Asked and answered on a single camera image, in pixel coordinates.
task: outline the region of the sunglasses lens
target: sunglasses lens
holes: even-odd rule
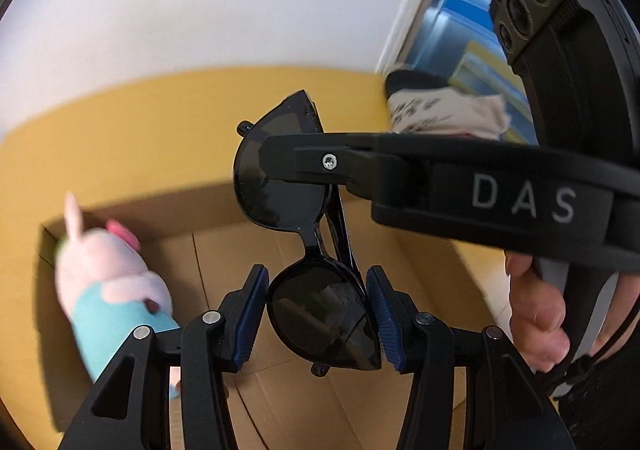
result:
[[[256,123],[242,140],[234,168],[234,185],[238,203],[253,222],[291,230],[318,218],[326,189],[321,185],[270,180],[261,170],[258,151],[265,138],[318,130],[312,116],[299,116],[295,112],[277,114],[277,111],[276,108]]]
[[[338,270],[329,264],[301,262],[271,285],[271,323],[295,353],[332,367],[380,367],[377,338],[362,300]]]

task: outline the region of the pink plush pig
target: pink plush pig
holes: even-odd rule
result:
[[[123,341],[139,325],[155,332],[178,328],[166,284],[149,271],[136,236],[117,221],[84,231],[73,194],[65,196],[67,240],[56,257],[56,292],[71,322],[82,360],[97,380]],[[180,380],[173,367],[172,396]]]

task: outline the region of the screw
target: screw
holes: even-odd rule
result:
[[[151,334],[151,329],[149,329],[146,325],[141,325],[136,327],[133,331],[133,337],[138,340],[142,340],[143,338],[148,337]]]
[[[333,170],[338,166],[338,160],[335,159],[333,154],[326,154],[322,158],[322,166],[324,166],[327,170]]]
[[[205,324],[215,324],[222,318],[222,315],[217,311],[207,311],[202,315],[202,321]]]
[[[316,378],[324,378],[326,374],[329,372],[329,369],[331,369],[331,367],[325,364],[313,364],[311,366],[311,373]]]
[[[240,122],[238,123],[238,127],[236,128],[236,132],[239,136],[244,138],[249,131],[253,128],[254,124],[252,122]]]
[[[486,329],[486,335],[491,338],[491,340],[499,340],[502,338],[502,329],[500,329],[497,325],[490,325]]]
[[[415,316],[415,321],[420,325],[431,325],[433,324],[433,315],[429,313],[418,313]]]

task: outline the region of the black sunglasses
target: black sunglasses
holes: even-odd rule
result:
[[[260,168],[258,151],[265,138],[315,132],[322,126],[305,91],[286,98],[255,125],[238,125],[243,139],[234,161],[234,189],[240,208],[259,226],[296,232],[305,245],[302,260],[273,279],[267,313],[280,340],[312,362],[316,376],[330,367],[379,369],[378,329],[349,244],[338,187],[271,180]],[[338,260],[324,249],[322,215]]]

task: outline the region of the hand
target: hand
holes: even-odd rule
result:
[[[562,330],[564,299],[551,284],[540,279],[531,267],[530,255],[505,253],[506,273],[511,278],[511,333],[513,343],[525,361],[536,370],[548,372],[569,351],[569,338]],[[589,351],[592,356],[622,324],[640,295],[640,275],[621,274],[607,318]],[[604,358],[615,354],[631,336],[638,318]]]

